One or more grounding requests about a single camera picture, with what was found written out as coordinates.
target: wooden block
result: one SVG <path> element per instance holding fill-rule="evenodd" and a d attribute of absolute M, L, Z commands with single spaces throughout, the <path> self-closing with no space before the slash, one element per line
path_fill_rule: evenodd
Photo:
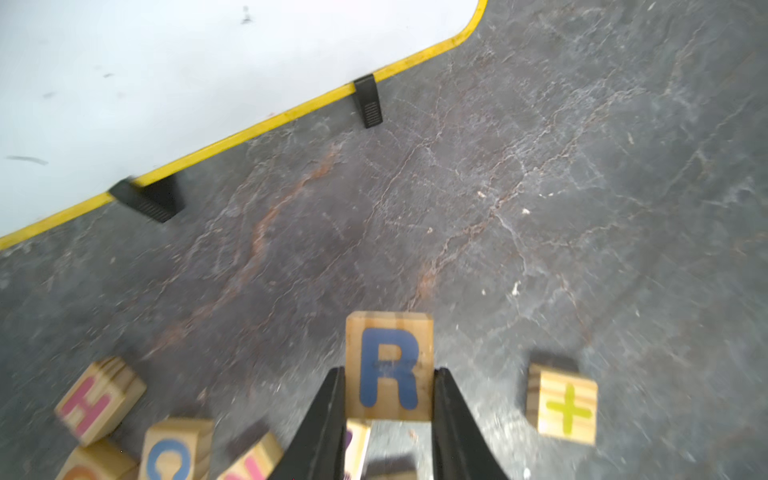
<path fill-rule="evenodd" d="M 594 445 L 598 384 L 576 373 L 532 364 L 525 418 L 546 436 Z"/>
<path fill-rule="evenodd" d="M 426 313 L 353 312 L 346 318 L 346 415 L 432 420 L 433 320 Z"/>
<path fill-rule="evenodd" d="M 416 472 L 414 471 L 388 473 L 386 475 L 377 475 L 375 477 L 369 478 L 369 480 L 418 480 L 418 479 L 419 477 L 416 476 Z"/>
<path fill-rule="evenodd" d="M 218 480 L 264 480 L 283 457 L 275 435 L 268 432 L 257 444 L 219 475 Z"/>
<path fill-rule="evenodd" d="M 147 386 L 122 359 L 93 362 L 56 405 L 55 413 L 81 445 L 112 433 Z"/>
<path fill-rule="evenodd" d="M 135 480 L 138 464 L 108 440 L 77 447 L 56 480 Z"/>
<path fill-rule="evenodd" d="M 367 423 L 355 422 L 354 420 L 346 421 L 344 480 L 360 480 L 370 436 L 371 426 Z"/>
<path fill-rule="evenodd" d="M 167 419 L 144 436 L 139 480 L 206 480 L 214 421 Z"/>

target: yellow edge strip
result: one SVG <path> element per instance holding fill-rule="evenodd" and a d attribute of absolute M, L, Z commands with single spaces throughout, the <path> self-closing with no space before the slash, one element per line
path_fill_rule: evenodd
<path fill-rule="evenodd" d="M 475 10 L 475 14 L 472 16 L 472 20 L 470 20 L 464 30 L 459 32 L 459 34 L 455 37 L 441 41 L 437 45 L 433 45 L 432 47 L 422 50 L 419 53 L 415 53 L 410 57 L 403 58 L 400 61 L 396 61 L 391 65 L 387 65 L 386 67 L 373 72 L 373 76 L 376 81 L 382 81 L 386 78 L 392 77 L 393 75 L 405 71 L 414 65 L 418 65 L 424 61 L 427 61 L 430 58 L 434 58 L 441 53 L 445 53 L 448 50 L 451 50 L 452 48 L 455 48 L 463 43 L 464 40 L 469 38 L 469 35 L 471 35 L 472 32 L 474 32 L 477 28 L 483 13 L 485 13 L 485 6 L 487 4 L 488 0 L 478 0 L 478 6 Z M 242 144 L 244 141 L 258 137 L 265 132 L 273 130 L 274 128 L 278 128 L 280 125 L 287 124 L 290 121 L 296 120 L 299 117 L 325 107 L 328 104 L 332 104 L 334 101 L 340 100 L 353 93 L 355 93 L 355 87 L 351 83 L 343 85 L 342 87 L 338 87 L 329 91 L 328 93 L 320 95 L 317 98 L 302 103 L 297 107 L 291 108 L 282 114 L 275 115 L 274 117 L 271 117 L 259 124 L 255 124 L 254 126 L 246 128 L 239 133 L 224 138 L 215 144 L 208 145 L 207 147 L 201 148 L 192 154 L 179 158 L 176 161 L 172 161 L 168 165 L 164 165 L 163 167 L 153 170 L 148 174 L 142 175 L 136 179 L 136 183 L 138 185 L 144 186 L 152 184 L 158 180 L 162 180 L 163 178 L 173 175 L 178 171 L 183 170 L 184 168 L 195 165 L 196 163 L 201 162 L 206 158 L 211 158 L 212 156 L 232 148 L 235 145 Z M 32 238 L 39 233 L 56 227 L 57 225 L 61 225 L 62 223 L 68 222 L 69 220 L 79 217 L 82 214 L 86 214 L 91 210 L 102 207 L 111 201 L 112 196 L 104 192 L 103 194 L 89 198 L 84 202 L 80 202 L 79 204 L 69 207 L 66 210 L 62 210 L 57 214 L 53 214 L 50 217 L 33 223 L 28 227 L 24 227 L 15 231 L 14 233 L 9 233 L 4 237 L 0 237 L 0 250 L 4 250 L 8 247 L 16 245 L 19 242 L 23 242 L 24 240 Z"/>

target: concrete floor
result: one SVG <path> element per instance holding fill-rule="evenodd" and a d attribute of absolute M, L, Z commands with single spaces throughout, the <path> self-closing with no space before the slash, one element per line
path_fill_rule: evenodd
<path fill-rule="evenodd" d="M 85 366 L 148 384 L 113 439 L 217 420 L 211 474 L 288 445 L 353 310 L 435 316 L 510 478 L 768 477 L 768 5 L 491 0 L 463 45 L 179 174 L 159 225 L 111 204 L 0 253 L 0 477 L 53 478 Z M 524 419 L 529 359 L 600 386 L 596 448 Z M 430 478 L 429 426 L 370 472 Z"/>

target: green plus sign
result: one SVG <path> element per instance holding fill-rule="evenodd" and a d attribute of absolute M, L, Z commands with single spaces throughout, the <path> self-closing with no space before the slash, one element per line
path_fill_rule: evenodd
<path fill-rule="evenodd" d="M 547 402 L 547 408 L 563 414 L 563 433 L 570 435 L 574 429 L 574 417 L 584 417 L 589 419 L 592 412 L 574 405 L 576 398 L 576 388 L 573 384 L 565 385 L 565 403 Z"/>

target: letter r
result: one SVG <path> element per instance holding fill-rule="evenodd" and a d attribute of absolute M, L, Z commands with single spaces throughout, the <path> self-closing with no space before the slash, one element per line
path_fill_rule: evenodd
<path fill-rule="evenodd" d="M 379 361 L 379 347 L 400 347 L 400 360 Z M 419 361 L 419 342 L 408 331 L 397 329 L 365 329 L 360 354 L 360 402 L 370 408 L 379 398 L 379 379 L 397 380 L 400 405 L 413 410 L 419 404 L 413 369 Z"/>

